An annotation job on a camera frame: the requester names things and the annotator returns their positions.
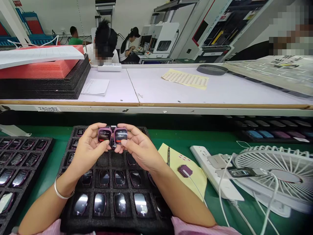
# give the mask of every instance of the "paper document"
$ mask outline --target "paper document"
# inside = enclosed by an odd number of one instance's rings
[[[185,86],[191,86],[201,90],[206,90],[209,80],[208,77],[193,75],[173,69],[170,69],[162,76],[162,78],[166,81],[179,83]]]
[[[0,69],[39,62],[84,58],[84,55],[73,46],[0,51]]]
[[[109,79],[90,79],[82,88],[82,95],[105,96]]]
[[[163,160],[167,163],[168,160],[168,146],[166,144],[162,144],[159,148],[159,154],[162,156]],[[190,160],[188,157],[180,154],[179,152],[175,151],[174,149],[170,148],[170,167],[178,176],[178,178],[188,187],[190,188],[202,201],[202,197],[199,194],[201,192],[203,198],[206,189],[207,178],[203,172],[203,170],[198,167],[198,165]],[[196,184],[197,188],[189,178],[184,178],[179,172],[178,168],[181,165],[187,165],[192,170],[192,175],[190,176],[194,183]]]

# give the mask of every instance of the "hand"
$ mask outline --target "hand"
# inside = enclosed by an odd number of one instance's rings
[[[123,150],[127,150],[139,166],[150,173],[159,172],[168,167],[148,136],[137,127],[123,123],[118,124],[117,127],[128,130],[128,140],[122,140],[122,144],[116,146],[114,150],[116,153],[122,153]]]
[[[98,142],[98,129],[106,126],[105,123],[92,124],[80,137],[74,159],[67,169],[74,179],[79,179],[89,171],[98,158],[108,149],[111,149],[110,141]]]

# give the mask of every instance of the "green shirt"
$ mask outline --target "green shirt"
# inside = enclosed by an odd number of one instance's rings
[[[71,38],[68,42],[69,45],[82,45],[82,40],[79,38]]]

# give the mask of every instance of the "white shirt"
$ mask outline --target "white shirt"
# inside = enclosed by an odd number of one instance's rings
[[[127,58],[126,51],[129,50],[129,44],[130,44],[130,42],[129,42],[129,40],[127,40],[124,52],[121,53],[121,51],[120,51],[120,60],[121,61],[123,61],[123,60],[125,60]]]
[[[88,53],[88,57],[90,59],[90,62],[92,65],[98,65],[97,61],[96,61],[96,58],[95,58],[95,48],[94,48],[94,43],[92,44],[89,44],[86,46],[87,47],[87,53]],[[114,50],[113,51],[113,57],[112,57],[112,62],[111,63],[119,63],[119,60],[118,60],[118,54],[117,54],[117,50]]]

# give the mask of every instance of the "person's left hand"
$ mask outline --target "person's left hand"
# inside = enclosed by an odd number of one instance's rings
[[[92,124],[86,129],[82,137],[80,137],[74,159],[67,169],[75,179],[79,179],[89,171],[98,158],[104,152],[111,149],[109,145],[110,141],[98,142],[98,129],[106,126],[105,123]]]

